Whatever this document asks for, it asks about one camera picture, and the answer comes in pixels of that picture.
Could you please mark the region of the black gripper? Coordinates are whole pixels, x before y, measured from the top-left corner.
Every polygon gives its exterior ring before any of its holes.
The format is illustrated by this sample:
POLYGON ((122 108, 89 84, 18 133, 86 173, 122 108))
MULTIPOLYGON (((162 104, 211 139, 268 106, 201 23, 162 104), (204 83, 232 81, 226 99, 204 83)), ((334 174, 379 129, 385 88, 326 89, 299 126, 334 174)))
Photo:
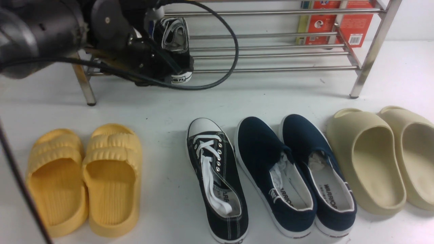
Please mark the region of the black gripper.
POLYGON ((102 63, 158 81, 180 74, 180 65, 145 30, 156 0, 90 0, 89 54, 102 63))

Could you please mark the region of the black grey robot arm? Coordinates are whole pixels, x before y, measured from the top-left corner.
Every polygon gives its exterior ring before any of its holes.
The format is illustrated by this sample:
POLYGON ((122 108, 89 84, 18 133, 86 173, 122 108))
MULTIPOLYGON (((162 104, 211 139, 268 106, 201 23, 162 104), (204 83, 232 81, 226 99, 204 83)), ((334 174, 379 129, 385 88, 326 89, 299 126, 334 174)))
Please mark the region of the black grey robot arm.
POLYGON ((182 68, 144 28, 146 0, 2 0, 1 64, 70 57, 84 49, 102 63, 158 79, 182 68))

